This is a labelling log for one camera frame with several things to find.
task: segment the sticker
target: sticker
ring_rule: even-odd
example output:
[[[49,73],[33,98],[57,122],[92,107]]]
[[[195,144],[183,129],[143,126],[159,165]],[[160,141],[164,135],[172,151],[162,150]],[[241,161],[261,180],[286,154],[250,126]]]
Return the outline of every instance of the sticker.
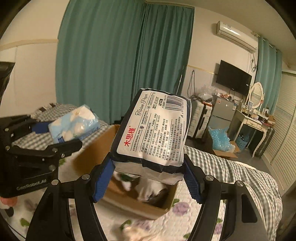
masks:
[[[157,91],[142,91],[117,153],[163,166],[183,163],[187,101]]]

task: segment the teal curtain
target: teal curtain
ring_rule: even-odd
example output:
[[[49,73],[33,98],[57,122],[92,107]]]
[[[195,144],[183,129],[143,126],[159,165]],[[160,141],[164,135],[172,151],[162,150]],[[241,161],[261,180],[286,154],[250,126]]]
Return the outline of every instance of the teal curtain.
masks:
[[[60,31],[56,94],[114,123],[127,111],[140,37],[142,0],[70,0]]]
[[[133,94],[140,88],[176,93],[188,62],[194,8],[147,4],[137,50]]]
[[[279,96],[282,71],[282,53],[275,47],[269,46],[269,41],[259,38],[258,70],[255,82],[260,82],[263,87],[264,102],[262,108],[269,107],[273,114]]]

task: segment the white shutter door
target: white shutter door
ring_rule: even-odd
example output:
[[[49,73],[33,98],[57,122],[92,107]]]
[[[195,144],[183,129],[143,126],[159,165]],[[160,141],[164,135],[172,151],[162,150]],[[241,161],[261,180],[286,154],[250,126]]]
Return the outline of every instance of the white shutter door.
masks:
[[[286,191],[296,180],[296,76],[282,74],[274,116],[275,133],[268,150],[271,165]]]
[[[265,156],[269,161],[272,161],[278,153],[291,126],[296,106],[295,92],[295,77],[283,73],[279,98],[274,111],[274,118],[276,120],[274,126],[275,133],[265,151]]]

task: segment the ceiling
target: ceiling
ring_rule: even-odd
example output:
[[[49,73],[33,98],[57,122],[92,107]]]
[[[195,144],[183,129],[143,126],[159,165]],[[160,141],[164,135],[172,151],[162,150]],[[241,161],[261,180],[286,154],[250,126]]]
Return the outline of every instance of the ceiling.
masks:
[[[205,8],[264,36],[283,53],[288,65],[296,65],[296,40],[280,15],[265,0],[164,0]]]

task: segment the wall-mounted air conditioner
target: wall-mounted air conditioner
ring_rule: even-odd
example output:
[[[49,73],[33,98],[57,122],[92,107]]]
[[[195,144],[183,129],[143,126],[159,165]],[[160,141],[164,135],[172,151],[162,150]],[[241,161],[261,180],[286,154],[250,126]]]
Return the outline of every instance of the wall-mounted air conditioner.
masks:
[[[221,21],[217,23],[217,35],[235,43],[250,53],[254,53],[258,49],[257,40]]]

